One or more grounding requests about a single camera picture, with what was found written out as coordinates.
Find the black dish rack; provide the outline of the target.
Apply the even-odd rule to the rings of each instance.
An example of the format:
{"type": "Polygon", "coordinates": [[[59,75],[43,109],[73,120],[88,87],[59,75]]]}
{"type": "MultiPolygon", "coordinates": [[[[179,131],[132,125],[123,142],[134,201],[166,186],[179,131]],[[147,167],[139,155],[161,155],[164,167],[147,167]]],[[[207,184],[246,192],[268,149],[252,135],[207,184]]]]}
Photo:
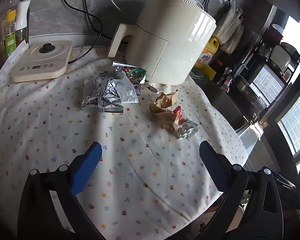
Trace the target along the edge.
{"type": "Polygon", "coordinates": [[[256,122],[270,110],[288,87],[300,63],[300,54],[283,42],[284,29],[271,24],[253,46],[234,76],[243,99],[243,111],[256,122]]]}

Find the white pill blister pack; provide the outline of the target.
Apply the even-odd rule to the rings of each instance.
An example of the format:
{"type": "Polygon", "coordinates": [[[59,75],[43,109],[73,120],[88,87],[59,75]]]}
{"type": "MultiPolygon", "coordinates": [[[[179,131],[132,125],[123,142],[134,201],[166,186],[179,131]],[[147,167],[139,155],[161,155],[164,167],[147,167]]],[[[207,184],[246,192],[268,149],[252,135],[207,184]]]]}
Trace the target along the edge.
{"type": "Polygon", "coordinates": [[[177,129],[176,137],[178,139],[190,139],[194,134],[198,132],[198,125],[186,119],[177,129]]]}

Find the yellow cap green bottle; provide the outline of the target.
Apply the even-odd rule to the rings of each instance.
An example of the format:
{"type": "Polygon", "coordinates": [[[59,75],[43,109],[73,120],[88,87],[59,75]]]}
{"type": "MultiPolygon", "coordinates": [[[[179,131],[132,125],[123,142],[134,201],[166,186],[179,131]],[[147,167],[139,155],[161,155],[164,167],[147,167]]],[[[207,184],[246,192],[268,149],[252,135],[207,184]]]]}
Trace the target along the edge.
{"type": "Polygon", "coordinates": [[[6,14],[6,21],[4,25],[4,31],[5,31],[5,55],[6,58],[9,58],[10,55],[15,51],[17,45],[16,45],[16,39],[15,39],[15,19],[16,19],[17,11],[9,10],[6,14]]]}

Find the green candy wrapper bag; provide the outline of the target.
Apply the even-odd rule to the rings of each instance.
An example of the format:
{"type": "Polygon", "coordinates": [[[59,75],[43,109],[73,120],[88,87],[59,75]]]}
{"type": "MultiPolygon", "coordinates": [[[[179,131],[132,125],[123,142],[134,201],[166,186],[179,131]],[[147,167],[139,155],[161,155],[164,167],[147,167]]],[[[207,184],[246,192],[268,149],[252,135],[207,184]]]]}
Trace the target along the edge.
{"type": "Polygon", "coordinates": [[[147,71],[143,68],[116,61],[113,62],[113,67],[125,72],[126,77],[128,77],[128,80],[135,88],[136,95],[139,96],[141,94],[141,86],[146,81],[147,71]]]}

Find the white trash bucket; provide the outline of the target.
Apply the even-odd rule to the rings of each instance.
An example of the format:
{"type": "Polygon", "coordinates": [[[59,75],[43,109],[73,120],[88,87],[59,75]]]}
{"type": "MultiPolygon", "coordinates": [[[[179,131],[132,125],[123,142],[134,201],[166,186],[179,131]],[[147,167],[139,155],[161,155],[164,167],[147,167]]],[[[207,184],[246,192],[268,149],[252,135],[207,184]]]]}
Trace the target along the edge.
{"type": "Polygon", "coordinates": [[[231,207],[227,213],[223,208],[204,212],[194,220],[190,225],[190,239],[222,239],[227,232],[236,229],[244,210],[240,206],[231,207]]]}

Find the white top oil sprayer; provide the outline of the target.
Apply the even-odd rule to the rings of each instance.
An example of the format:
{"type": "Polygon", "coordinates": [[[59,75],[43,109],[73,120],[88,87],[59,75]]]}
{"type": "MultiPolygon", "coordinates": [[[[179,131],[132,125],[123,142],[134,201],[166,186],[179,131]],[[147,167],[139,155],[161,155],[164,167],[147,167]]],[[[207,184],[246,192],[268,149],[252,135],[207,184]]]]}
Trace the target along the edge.
{"type": "Polygon", "coordinates": [[[28,30],[28,20],[27,13],[30,7],[30,0],[24,0],[17,5],[17,16],[15,25],[15,40],[16,46],[19,46],[21,42],[29,42],[29,30],[28,30]]]}

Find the yellow dish soap bottle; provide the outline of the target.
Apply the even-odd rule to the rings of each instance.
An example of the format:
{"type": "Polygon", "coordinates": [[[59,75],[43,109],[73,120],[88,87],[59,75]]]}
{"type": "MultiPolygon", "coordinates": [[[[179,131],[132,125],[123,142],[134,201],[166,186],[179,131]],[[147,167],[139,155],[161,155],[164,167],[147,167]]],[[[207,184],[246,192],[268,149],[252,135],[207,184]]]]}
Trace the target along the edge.
{"type": "Polygon", "coordinates": [[[194,67],[200,69],[210,81],[214,79],[216,71],[209,66],[209,63],[217,52],[218,47],[219,40],[211,37],[198,57],[197,62],[194,64],[194,67]]]}

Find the brown paper bag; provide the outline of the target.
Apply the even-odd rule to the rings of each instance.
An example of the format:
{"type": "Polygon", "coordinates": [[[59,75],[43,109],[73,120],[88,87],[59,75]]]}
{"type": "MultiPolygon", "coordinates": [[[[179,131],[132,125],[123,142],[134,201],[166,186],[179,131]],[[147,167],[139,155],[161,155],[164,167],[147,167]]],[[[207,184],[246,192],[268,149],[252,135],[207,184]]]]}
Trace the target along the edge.
{"type": "Polygon", "coordinates": [[[170,109],[170,107],[177,103],[178,93],[179,90],[170,94],[161,92],[159,97],[149,105],[154,120],[163,128],[167,128],[170,131],[176,131],[180,126],[175,122],[177,117],[173,113],[173,110],[170,109]]]}

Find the stainless steel sink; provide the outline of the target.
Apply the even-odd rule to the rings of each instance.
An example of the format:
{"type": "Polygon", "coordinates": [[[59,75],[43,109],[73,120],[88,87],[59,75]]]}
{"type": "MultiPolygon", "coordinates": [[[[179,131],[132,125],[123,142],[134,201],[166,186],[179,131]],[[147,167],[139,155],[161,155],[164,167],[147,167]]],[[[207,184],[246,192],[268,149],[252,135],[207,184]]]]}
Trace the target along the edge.
{"type": "Polygon", "coordinates": [[[201,77],[192,77],[194,82],[203,90],[209,102],[232,126],[237,134],[242,134],[248,127],[248,120],[233,100],[217,85],[201,77]]]}

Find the cream air fryer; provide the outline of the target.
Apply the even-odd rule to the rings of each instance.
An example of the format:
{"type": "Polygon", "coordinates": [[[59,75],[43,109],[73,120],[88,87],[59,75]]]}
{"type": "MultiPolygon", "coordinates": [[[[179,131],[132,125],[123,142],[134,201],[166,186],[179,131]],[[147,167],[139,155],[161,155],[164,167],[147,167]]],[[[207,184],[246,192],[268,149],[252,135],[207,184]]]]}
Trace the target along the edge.
{"type": "Polygon", "coordinates": [[[182,84],[216,29],[215,19],[189,0],[146,0],[135,25],[119,24],[108,50],[114,58],[130,36],[125,62],[146,70],[146,80],[182,84]]]}

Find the floral white tablecloth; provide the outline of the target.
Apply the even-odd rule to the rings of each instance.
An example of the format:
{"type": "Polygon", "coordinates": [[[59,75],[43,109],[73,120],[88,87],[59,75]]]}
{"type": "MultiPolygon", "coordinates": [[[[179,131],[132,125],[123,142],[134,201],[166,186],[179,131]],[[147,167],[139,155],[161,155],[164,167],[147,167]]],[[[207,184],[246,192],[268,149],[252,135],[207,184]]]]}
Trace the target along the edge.
{"type": "Polygon", "coordinates": [[[199,156],[202,141],[232,163],[248,154],[226,119],[188,77],[178,92],[183,117],[199,129],[177,139],[150,110],[157,95],[141,91],[121,114],[81,109],[86,80],[111,66],[106,48],[75,48],[74,63],[53,80],[14,83],[0,70],[0,217],[16,232],[21,194],[32,169],[56,170],[93,142],[102,158],[78,200],[107,239],[165,239],[189,225],[220,196],[199,156]]]}

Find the cream induction cooker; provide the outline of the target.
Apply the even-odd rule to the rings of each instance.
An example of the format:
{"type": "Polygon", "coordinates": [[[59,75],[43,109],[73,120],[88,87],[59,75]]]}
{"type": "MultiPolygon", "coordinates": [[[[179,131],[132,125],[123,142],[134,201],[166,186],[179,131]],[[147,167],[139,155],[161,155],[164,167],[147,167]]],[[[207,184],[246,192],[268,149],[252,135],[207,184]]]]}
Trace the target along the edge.
{"type": "Polygon", "coordinates": [[[72,41],[61,40],[32,45],[14,65],[11,78],[15,83],[54,79],[66,72],[72,41]]]}

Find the red cigarette pack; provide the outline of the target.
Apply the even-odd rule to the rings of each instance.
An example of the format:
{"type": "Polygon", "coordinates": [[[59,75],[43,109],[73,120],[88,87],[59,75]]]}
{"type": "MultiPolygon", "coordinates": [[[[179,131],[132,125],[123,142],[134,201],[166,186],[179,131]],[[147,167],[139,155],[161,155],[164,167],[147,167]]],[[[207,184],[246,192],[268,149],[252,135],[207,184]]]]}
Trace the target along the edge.
{"type": "Polygon", "coordinates": [[[173,113],[176,115],[176,120],[175,122],[178,124],[178,125],[182,125],[184,122],[185,122],[185,119],[183,118],[182,116],[182,109],[180,106],[177,106],[174,110],[173,110],[173,113]]]}

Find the silver foil snack bag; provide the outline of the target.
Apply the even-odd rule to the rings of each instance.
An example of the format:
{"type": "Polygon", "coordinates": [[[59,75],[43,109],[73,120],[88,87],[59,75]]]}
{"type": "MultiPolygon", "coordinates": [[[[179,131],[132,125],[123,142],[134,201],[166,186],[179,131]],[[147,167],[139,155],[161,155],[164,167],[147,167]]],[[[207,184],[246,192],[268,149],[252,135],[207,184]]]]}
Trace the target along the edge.
{"type": "Polygon", "coordinates": [[[125,104],[138,102],[135,88],[123,71],[101,72],[95,80],[84,82],[84,111],[123,113],[125,104]]]}

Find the hanging plastic bags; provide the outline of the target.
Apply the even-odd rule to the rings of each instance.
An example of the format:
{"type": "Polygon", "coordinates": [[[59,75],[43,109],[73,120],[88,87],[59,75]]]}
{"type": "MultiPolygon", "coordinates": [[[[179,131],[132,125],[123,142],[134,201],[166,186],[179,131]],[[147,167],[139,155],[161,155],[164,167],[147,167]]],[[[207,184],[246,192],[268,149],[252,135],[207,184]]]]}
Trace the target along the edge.
{"type": "Polygon", "coordinates": [[[231,55],[239,44],[244,26],[240,12],[234,7],[221,17],[213,37],[217,38],[220,50],[231,55]]]}

